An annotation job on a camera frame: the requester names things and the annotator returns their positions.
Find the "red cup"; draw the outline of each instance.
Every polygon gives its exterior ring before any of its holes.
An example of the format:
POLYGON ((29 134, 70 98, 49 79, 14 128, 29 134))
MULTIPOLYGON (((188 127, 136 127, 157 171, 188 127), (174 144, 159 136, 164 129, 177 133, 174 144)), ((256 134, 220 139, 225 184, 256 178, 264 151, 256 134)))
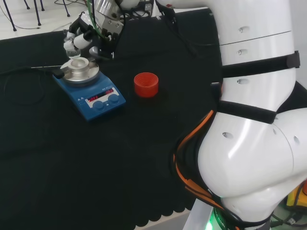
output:
POLYGON ((150 98, 158 93, 159 79, 153 73, 140 73, 134 78, 134 91, 140 97, 150 98))

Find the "table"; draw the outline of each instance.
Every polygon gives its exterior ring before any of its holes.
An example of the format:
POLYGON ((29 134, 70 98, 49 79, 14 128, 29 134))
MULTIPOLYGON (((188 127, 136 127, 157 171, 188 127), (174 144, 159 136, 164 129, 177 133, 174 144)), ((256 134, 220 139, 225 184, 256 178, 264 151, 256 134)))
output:
MULTIPOLYGON (((195 42, 217 42, 210 10, 181 13, 178 21, 195 42)), ((6 56, 0 69, 61 65, 67 60, 63 38, 56 32, 0 41, 6 56), (12 52, 19 48, 22 57, 12 52)), ((11 75, 6 95, 0 94, 0 224, 132 230, 191 209, 195 198, 170 173, 169 152, 183 131, 215 109, 210 83, 222 79, 219 47, 197 51, 192 57, 157 18, 129 22, 116 60, 100 64, 127 103, 92 123, 51 76, 42 77, 42 92, 36 74, 11 75), (159 94, 151 100, 133 91, 134 76, 144 71, 159 77, 159 94), (30 103, 42 93, 35 105, 12 103, 30 103)), ((6 79, 0 78, 1 92, 6 79)), ((297 84, 280 112, 299 107, 307 107, 307 91, 297 84)))

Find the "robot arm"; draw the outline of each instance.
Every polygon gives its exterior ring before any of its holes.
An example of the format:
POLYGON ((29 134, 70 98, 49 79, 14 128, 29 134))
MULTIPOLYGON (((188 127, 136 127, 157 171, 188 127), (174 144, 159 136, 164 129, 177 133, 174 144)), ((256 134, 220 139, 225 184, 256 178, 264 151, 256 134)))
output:
MULTIPOLYGON (((266 64, 295 52, 289 0, 157 1, 170 9, 208 6, 217 25, 223 68, 231 70, 231 77, 224 78, 221 101, 276 114, 294 88, 296 69, 276 71, 268 65, 269 70, 257 74, 252 69, 259 61, 266 64)), ((121 2, 125 9, 137 4, 138 0, 121 2)), ((71 25, 64 47, 74 51, 96 42, 91 54, 110 58, 123 28, 119 7, 115 0, 95 0, 94 12, 99 32, 108 40, 98 36, 86 12, 71 25)), ((272 124, 217 112, 199 150, 199 173, 209 189, 222 197, 224 207, 241 220, 268 219, 307 178, 303 164, 307 127, 291 122, 303 122, 303 117, 307 110, 288 112, 272 124), (293 136, 301 137, 299 144, 293 136)))
POLYGON ((118 2, 116 0, 92 0, 92 2, 89 7, 90 11, 82 12, 70 26, 64 48, 70 57, 69 54, 73 54, 76 50, 93 44, 94 46, 90 49, 92 56, 111 59, 123 29, 118 5, 120 4, 122 9, 127 10, 138 5, 139 0, 118 0, 118 2))

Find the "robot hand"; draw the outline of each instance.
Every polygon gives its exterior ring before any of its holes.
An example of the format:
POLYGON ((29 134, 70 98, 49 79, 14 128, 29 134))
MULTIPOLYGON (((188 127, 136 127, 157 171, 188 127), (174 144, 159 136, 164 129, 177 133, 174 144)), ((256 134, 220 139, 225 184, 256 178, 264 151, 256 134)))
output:
POLYGON ((82 12, 70 26, 64 48, 70 58, 80 56, 80 50, 90 44, 90 54, 96 59, 112 59, 123 30, 122 9, 131 9, 139 0, 88 0, 88 11, 82 12))

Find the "digital display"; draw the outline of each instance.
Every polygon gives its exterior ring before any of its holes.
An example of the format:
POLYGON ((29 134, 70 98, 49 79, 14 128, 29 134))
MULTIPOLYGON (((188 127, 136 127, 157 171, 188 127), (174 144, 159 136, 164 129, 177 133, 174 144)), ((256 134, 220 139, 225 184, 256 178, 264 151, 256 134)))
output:
POLYGON ((99 93, 99 94, 93 96, 93 97, 88 98, 87 100, 88 100, 89 102, 92 102, 92 101, 94 101, 94 100, 96 100, 96 99, 98 99, 98 98, 100 98, 100 97, 106 96, 106 95, 108 95, 108 94, 110 94, 110 93, 112 93, 112 92, 114 92, 113 89, 106 90, 106 91, 103 91, 103 92, 101 92, 101 93, 99 93))

